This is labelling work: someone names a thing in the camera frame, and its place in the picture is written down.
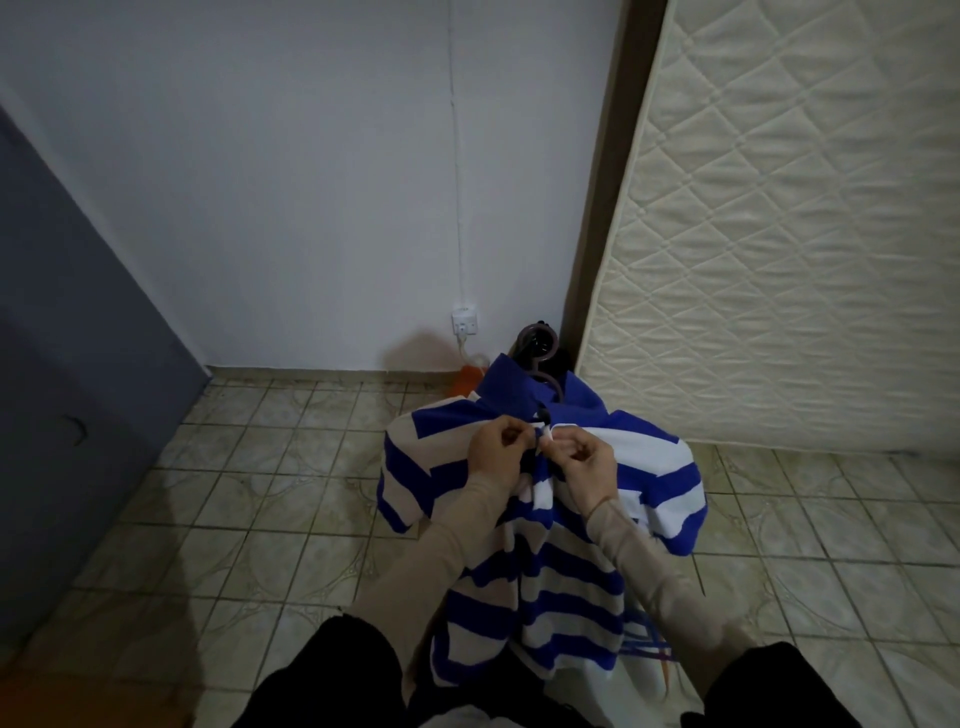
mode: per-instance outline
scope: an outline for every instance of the tiled floor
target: tiled floor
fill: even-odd
[[[409,545],[375,514],[382,431],[438,398],[403,382],[215,380],[16,666],[229,725]],[[678,567],[760,639],[793,641],[864,725],[955,724],[960,466],[693,448],[710,512]],[[669,723],[697,705],[682,678]]]

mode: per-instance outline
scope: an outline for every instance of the quilted mattress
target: quilted mattress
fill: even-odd
[[[960,454],[960,3],[672,2],[578,373],[691,440]]]

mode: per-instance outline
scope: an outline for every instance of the electrical outlet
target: electrical outlet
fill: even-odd
[[[454,308],[451,318],[454,336],[472,336],[477,332],[477,309],[474,306]]]

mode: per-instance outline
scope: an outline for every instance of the forearm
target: forearm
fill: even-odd
[[[675,573],[655,539],[631,521],[619,499],[597,506],[587,533],[670,642],[701,697],[733,660],[756,646],[698,588]]]
[[[467,555],[493,531],[508,497],[496,482],[471,476],[445,513],[347,609],[380,631],[402,670],[447,591],[460,578]]]

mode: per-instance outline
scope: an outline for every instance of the striped shirt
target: striped shirt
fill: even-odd
[[[485,422],[509,414],[579,425],[610,443],[620,498],[674,554],[693,549],[707,514],[700,473],[677,437],[626,412],[608,413],[567,373],[564,402],[501,355],[469,397],[402,415],[387,428],[377,506],[396,532],[441,514],[467,482],[467,450]],[[595,664],[611,670],[624,644],[623,578],[588,537],[563,473],[528,450],[507,509],[450,590],[431,644],[438,685],[459,685],[509,643],[539,677]]]

